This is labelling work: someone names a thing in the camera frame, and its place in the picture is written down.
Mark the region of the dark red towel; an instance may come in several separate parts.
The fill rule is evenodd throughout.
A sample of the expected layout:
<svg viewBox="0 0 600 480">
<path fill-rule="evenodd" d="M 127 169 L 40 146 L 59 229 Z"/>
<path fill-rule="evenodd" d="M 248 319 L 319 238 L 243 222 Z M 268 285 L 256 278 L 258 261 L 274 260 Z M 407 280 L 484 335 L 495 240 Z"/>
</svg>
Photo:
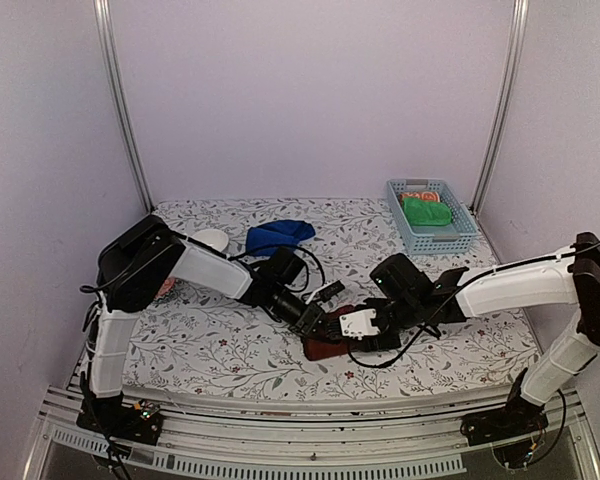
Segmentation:
<svg viewBox="0 0 600 480">
<path fill-rule="evenodd" d="M 339 324 L 340 315 L 363 309 L 375 308 L 366 305 L 345 305 L 327 312 L 317 303 L 310 304 L 308 313 L 312 314 L 313 324 L 309 327 L 308 335 L 302 339 L 305 357 L 310 361 L 317 361 L 342 356 L 350 350 L 364 350 L 373 337 L 364 337 L 362 340 L 345 337 Z"/>
</svg>

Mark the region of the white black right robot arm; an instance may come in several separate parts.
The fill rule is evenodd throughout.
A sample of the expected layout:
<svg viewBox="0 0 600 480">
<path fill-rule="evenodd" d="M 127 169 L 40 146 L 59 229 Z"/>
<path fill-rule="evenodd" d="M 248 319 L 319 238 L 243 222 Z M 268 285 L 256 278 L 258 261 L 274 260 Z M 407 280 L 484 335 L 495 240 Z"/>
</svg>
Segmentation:
<svg viewBox="0 0 600 480">
<path fill-rule="evenodd" d="M 366 334 L 387 319 L 424 328 L 520 309 L 542 355 L 515 380 L 497 427 L 517 436 L 536 412 L 600 353 L 600 238 L 577 235 L 573 244 L 541 256 L 483 269 L 455 269 L 432 281 L 404 255 L 394 255 L 371 274 L 388 300 L 364 320 Z"/>
</svg>

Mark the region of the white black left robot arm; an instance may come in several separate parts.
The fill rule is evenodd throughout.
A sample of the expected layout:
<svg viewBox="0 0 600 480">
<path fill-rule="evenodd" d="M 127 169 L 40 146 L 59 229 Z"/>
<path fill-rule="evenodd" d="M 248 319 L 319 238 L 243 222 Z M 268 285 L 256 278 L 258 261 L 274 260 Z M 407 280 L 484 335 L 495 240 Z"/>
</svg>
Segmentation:
<svg viewBox="0 0 600 480">
<path fill-rule="evenodd" d="M 293 247 L 282 244 L 276 252 L 280 261 L 248 265 L 170 229 L 155 215 L 107 245 L 98 257 L 95 284 L 80 288 L 96 297 L 86 370 L 87 390 L 95 398 L 88 410 L 91 419 L 108 434 L 128 426 L 126 408 L 113 399 L 122 397 L 135 324 L 170 278 L 264 309 L 300 337 L 318 333 L 326 320 L 324 309 L 315 301 L 302 301 L 287 286 L 287 271 L 298 262 Z"/>
</svg>

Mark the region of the blue towel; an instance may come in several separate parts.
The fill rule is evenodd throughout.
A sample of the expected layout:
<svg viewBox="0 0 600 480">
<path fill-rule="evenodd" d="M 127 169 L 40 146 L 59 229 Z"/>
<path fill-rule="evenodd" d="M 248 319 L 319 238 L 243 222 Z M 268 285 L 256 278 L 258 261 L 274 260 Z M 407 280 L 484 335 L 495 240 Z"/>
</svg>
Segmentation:
<svg viewBox="0 0 600 480">
<path fill-rule="evenodd" d="M 245 251 L 248 255 L 271 256 L 279 245 L 296 246 L 315 235 L 314 227 L 305 221 L 271 221 L 248 230 Z"/>
</svg>

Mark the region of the white bowl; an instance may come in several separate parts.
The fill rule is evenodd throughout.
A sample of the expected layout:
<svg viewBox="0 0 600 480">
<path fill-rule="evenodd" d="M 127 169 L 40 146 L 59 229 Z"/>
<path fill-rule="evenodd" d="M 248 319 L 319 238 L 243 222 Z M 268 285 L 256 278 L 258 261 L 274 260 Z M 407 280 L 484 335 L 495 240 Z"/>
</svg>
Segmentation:
<svg viewBox="0 0 600 480">
<path fill-rule="evenodd" d="M 220 229 L 203 229 L 195 232 L 192 238 L 214 250 L 224 252 L 229 245 L 229 236 Z"/>
</svg>

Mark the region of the light blue plastic basket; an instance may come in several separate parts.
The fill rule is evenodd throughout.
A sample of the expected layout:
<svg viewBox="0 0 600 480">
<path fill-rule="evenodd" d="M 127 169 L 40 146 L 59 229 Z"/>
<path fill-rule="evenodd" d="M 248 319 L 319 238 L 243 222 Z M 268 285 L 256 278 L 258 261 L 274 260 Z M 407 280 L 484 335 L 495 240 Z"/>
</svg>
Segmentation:
<svg viewBox="0 0 600 480">
<path fill-rule="evenodd" d="M 387 202 L 409 255 L 460 254 L 478 227 L 449 185 L 437 179 L 392 179 Z"/>
</svg>

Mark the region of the green rolled towel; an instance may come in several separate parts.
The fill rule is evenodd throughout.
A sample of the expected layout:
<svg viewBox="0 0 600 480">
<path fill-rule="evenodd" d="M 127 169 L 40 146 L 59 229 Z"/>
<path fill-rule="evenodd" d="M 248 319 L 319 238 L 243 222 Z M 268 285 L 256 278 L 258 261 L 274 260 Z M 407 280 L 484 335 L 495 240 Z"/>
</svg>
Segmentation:
<svg viewBox="0 0 600 480">
<path fill-rule="evenodd" d="M 424 202 L 416 198 L 402 201 L 403 213 L 414 226 L 442 227 L 452 223 L 451 209 L 441 202 Z"/>
</svg>

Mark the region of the orange patterned rolled towel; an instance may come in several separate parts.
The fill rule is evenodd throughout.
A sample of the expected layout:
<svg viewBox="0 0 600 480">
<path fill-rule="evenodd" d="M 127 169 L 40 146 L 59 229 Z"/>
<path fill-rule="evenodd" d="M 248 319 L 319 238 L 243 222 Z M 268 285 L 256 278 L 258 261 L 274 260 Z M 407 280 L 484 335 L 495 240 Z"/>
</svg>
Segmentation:
<svg viewBox="0 0 600 480">
<path fill-rule="evenodd" d="M 440 195 L 435 191 L 406 191 L 398 195 L 400 202 L 407 198 L 416 198 L 424 202 L 439 202 Z"/>
</svg>

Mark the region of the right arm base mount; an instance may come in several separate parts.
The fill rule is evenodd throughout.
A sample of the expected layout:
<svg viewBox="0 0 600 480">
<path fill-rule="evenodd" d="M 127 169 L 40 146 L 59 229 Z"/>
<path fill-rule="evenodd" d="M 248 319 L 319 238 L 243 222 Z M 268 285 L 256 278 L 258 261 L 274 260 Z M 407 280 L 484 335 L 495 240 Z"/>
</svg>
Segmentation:
<svg viewBox="0 0 600 480">
<path fill-rule="evenodd" d="M 529 403 L 519 396 L 509 396 L 502 407 L 463 416 L 460 433 L 470 446 L 526 435 L 525 440 L 492 449 L 502 467 L 517 470 L 527 467 L 533 459 L 538 440 L 532 440 L 531 435 L 541 435 L 547 426 L 543 406 Z"/>
</svg>

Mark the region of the aluminium front table rail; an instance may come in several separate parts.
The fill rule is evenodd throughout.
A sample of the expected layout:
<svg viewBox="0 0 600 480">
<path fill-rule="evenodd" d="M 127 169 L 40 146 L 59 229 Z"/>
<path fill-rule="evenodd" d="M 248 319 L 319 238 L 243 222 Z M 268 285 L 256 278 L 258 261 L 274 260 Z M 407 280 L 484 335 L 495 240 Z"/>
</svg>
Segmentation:
<svg viewBox="0 0 600 480">
<path fill-rule="evenodd" d="M 504 387 L 371 400 L 247 400 L 129 387 L 156 402 L 154 446 L 124 442 L 133 478 L 149 470 L 200 479 L 600 479 L 600 454 L 572 388 L 546 408 L 533 465 L 508 470 L 492 444 L 470 445 L 463 416 L 502 405 Z"/>
</svg>

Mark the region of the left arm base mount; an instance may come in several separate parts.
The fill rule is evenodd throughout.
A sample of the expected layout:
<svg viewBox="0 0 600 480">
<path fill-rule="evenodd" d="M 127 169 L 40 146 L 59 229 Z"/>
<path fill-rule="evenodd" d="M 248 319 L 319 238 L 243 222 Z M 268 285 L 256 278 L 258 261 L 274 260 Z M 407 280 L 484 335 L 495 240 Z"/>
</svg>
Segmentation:
<svg viewBox="0 0 600 480">
<path fill-rule="evenodd" d="M 160 406 L 147 400 L 124 405 L 122 397 L 84 399 L 76 425 L 108 438 L 156 446 L 164 417 Z"/>
</svg>

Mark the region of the right aluminium frame post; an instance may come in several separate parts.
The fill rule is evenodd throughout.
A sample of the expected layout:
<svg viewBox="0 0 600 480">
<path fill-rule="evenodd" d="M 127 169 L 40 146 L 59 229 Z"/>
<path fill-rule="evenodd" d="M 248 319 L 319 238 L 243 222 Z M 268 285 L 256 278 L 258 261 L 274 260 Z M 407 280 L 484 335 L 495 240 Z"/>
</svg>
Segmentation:
<svg viewBox="0 0 600 480">
<path fill-rule="evenodd" d="M 495 172 L 501 142 L 504 137 L 509 107 L 513 97 L 516 77 L 524 48 L 528 13 L 528 0 L 515 0 L 513 2 L 504 68 L 496 100 L 495 113 L 488 136 L 482 167 L 470 206 L 470 210 L 476 218 L 480 216 L 486 204 L 489 186 Z"/>
</svg>

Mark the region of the aluminium frame post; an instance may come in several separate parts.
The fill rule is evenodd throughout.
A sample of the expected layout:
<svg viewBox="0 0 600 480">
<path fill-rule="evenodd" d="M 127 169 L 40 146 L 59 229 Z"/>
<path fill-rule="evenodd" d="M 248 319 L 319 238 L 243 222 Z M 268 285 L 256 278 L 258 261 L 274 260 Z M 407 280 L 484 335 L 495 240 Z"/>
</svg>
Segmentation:
<svg viewBox="0 0 600 480">
<path fill-rule="evenodd" d="M 496 100 L 495 113 L 488 136 L 482 167 L 470 206 L 470 210 L 476 218 L 480 216 L 486 204 L 489 186 L 495 172 L 501 142 L 504 137 L 509 107 L 513 97 L 516 77 L 524 48 L 528 13 L 528 0 L 515 0 L 513 2 L 504 68 Z"/>
<path fill-rule="evenodd" d="M 140 158 L 138 145 L 133 131 L 131 115 L 126 101 L 122 72 L 115 43 L 111 16 L 111 2 L 106 0 L 94 0 L 93 6 L 105 73 L 109 83 L 114 110 L 123 146 L 127 155 L 131 176 L 143 210 L 147 213 L 151 213 L 154 209 L 154 202 L 145 169 Z"/>
</svg>

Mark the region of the left aluminium frame post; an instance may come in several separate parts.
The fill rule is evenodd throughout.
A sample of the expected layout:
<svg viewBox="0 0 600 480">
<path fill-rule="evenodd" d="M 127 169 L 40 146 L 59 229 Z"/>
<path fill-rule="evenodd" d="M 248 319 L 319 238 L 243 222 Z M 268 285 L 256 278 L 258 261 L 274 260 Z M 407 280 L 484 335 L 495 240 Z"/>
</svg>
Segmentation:
<svg viewBox="0 0 600 480">
<path fill-rule="evenodd" d="M 115 43 L 111 16 L 111 2 L 106 0 L 94 0 L 93 6 L 105 73 L 109 83 L 114 110 L 123 146 L 127 155 L 131 176 L 143 210 L 147 213 L 151 213 L 154 209 L 154 202 L 145 169 L 140 158 L 138 145 L 133 131 L 131 115 L 126 101 L 122 72 Z"/>
</svg>

